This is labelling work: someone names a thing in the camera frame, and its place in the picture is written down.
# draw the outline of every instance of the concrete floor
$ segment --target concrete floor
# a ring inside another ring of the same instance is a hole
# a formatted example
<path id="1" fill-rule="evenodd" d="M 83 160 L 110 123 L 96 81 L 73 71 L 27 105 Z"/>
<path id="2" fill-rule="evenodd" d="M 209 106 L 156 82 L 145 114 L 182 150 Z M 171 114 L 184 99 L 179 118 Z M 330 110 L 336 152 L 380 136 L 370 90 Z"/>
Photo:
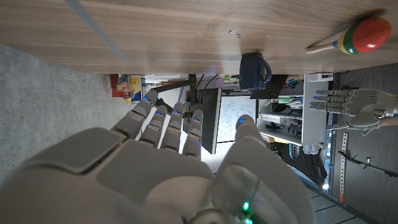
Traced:
<path id="1" fill-rule="evenodd" d="M 112 127 L 130 106 L 111 97 L 106 75 L 85 74 L 0 45 L 0 181 L 62 139 Z"/>

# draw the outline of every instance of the white shelf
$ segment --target white shelf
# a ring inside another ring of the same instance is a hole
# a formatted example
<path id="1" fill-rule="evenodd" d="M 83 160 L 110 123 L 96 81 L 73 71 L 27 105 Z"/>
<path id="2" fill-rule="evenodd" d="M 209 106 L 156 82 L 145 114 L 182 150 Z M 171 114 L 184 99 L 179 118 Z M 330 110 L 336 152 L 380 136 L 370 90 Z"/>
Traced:
<path id="1" fill-rule="evenodd" d="M 289 143 L 296 144 L 298 146 L 303 146 L 301 144 L 301 137 L 285 134 L 282 131 L 270 129 L 270 130 L 260 131 L 260 134 L 269 136 L 271 138 L 282 139 Z"/>
<path id="2" fill-rule="evenodd" d="M 262 135 L 269 136 L 272 138 L 279 138 L 285 140 L 292 144 L 297 144 L 299 146 L 306 146 L 310 144 L 316 144 L 320 142 L 325 142 L 326 137 L 326 112 L 323 111 L 315 111 L 310 109 L 310 102 L 313 100 L 313 96 L 315 95 L 315 90 L 327 90 L 328 82 L 304 82 L 301 83 L 301 91 L 303 95 L 298 94 L 300 92 L 291 92 L 285 91 L 285 93 L 281 93 L 280 96 L 304 96 L 303 100 L 303 115 L 285 115 L 280 113 L 275 113 L 272 111 L 271 106 L 263 107 L 265 102 L 259 100 L 259 115 L 269 115 L 269 116 L 278 116 L 280 118 L 293 118 L 302 120 L 302 136 L 293 136 L 287 133 L 284 133 L 281 130 L 271 130 L 265 129 L 262 127 L 262 123 L 259 123 L 259 129 Z"/>
<path id="3" fill-rule="evenodd" d="M 287 114 L 282 114 L 282 113 L 260 113 L 260 115 L 271 115 L 271 116 L 279 116 L 281 118 L 292 118 L 292 119 L 299 119 L 303 120 L 303 117 L 301 115 L 287 115 Z"/>

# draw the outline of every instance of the robot finger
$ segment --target robot finger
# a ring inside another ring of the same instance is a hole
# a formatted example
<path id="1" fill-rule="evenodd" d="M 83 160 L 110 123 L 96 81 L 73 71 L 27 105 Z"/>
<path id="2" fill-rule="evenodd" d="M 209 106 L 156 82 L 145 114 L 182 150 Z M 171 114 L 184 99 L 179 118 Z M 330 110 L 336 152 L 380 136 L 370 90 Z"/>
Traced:
<path id="1" fill-rule="evenodd" d="M 256 124 L 254 123 L 254 120 L 249 115 L 245 114 L 238 118 L 235 127 L 235 141 L 239 141 L 248 136 L 260 142 L 264 141 L 259 130 L 257 129 Z"/>
<path id="2" fill-rule="evenodd" d="M 163 137 L 161 149 L 171 149 L 178 153 L 180 148 L 182 115 L 184 113 L 184 105 L 180 102 L 173 107 L 169 125 Z"/>
<path id="3" fill-rule="evenodd" d="M 203 112 L 196 110 L 193 113 L 191 125 L 187 140 L 185 141 L 182 149 L 182 154 L 186 156 L 192 156 L 197 159 L 201 157 L 201 128 L 203 124 Z"/>
<path id="4" fill-rule="evenodd" d="M 356 96 L 356 90 L 317 90 L 317 95 L 333 95 L 333 96 Z"/>
<path id="5" fill-rule="evenodd" d="M 334 108 L 331 106 L 310 106 L 310 109 L 317 110 L 317 111 L 326 111 L 336 114 L 341 114 L 343 110 L 341 108 Z"/>
<path id="6" fill-rule="evenodd" d="M 328 125 L 326 130 L 336 130 L 336 129 L 345 129 L 351 127 L 351 125 L 347 121 L 339 121 L 337 124 Z"/>
<path id="7" fill-rule="evenodd" d="M 354 97 L 344 97 L 344 96 L 314 96 L 314 100 L 323 100 L 323 101 L 329 101 L 330 103 L 335 103 L 335 102 L 351 102 Z"/>
<path id="8" fill-rule="evenodd" d="M 326 107 L 334 107 L 334 108 L 341 108 L 342 103 L 335 103 L 335 102 L 310 102 L 311 106 L 326 106 Z"/>
<path id="9" fill-rule="evenodd" d="M 127 113 L 112 130 L 119 131 L 131 139 L 135 139 L 141 126 L 148 117 L 150 110 L 157 100 L 157 92 L 150 90 L 131 111 Z"/>
<path id="10" fill-rule="evenodd" d="M 158 107 L 152 121 L 146 127 L 144 133 L 140 137 L 139 141 L 147 142 L 153 147 L 157 147 L 159 144 L 160 136 L 162 135 L 163 122 L 166 118 L 167 108 L 162 105 Z"/>

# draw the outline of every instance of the shelf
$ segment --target shelf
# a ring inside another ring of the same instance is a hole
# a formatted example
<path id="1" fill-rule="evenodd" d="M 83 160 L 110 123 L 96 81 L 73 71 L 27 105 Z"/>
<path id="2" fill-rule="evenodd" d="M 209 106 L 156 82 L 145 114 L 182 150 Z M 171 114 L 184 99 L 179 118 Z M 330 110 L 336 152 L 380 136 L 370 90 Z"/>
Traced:
<path id="1" fill-rule="evenodd" d="M 303 146 L 301 144 L 301 137 L 289 135 L 289 134 L 284 133 L 283 131 L 268 129 L 268 130 L 260 131 L 260 134 L 269 136 L 272 138 L 282 139 L 289 143 L 296 144 L 298 146 Z"/>
<path id="2" fill-rule="evenodd" d="M 301 94 L 301 95 L 279 95 L 278 97 L 288 97 L 288 96 L 290 96 L 290 97 L 302 97 L 304 95 L 303 94 Z"/>
<path id="3" fill-rule="evenodd" d="M 299 119 L 303 120 L 303 117 L 301 115 L 287 115 L 287 114 L 281 114 L 281 113 L 259 113 L 260 115 L 271 115 L 271 116 L 279 116 L 281 118 L 292 118 L 292 119 Z"/>

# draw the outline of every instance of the wooden maraca handle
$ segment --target wooden maraca handle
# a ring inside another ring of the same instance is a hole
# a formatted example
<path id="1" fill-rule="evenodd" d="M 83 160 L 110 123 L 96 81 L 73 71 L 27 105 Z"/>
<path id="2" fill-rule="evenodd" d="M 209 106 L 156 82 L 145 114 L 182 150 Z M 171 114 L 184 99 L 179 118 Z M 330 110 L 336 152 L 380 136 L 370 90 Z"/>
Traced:
<path id="1" fill-rule="evenodd" d="M 305 50 L 305 53 L 313 54 L 313 53 L 317 53 L 322 50 L 335 49 L 335 48 L 337 48 L 337 41 L 333 41 L 328 44 L 322 44 L 322 45 L 318 45 L 318 46 L 309 47 Z"/>

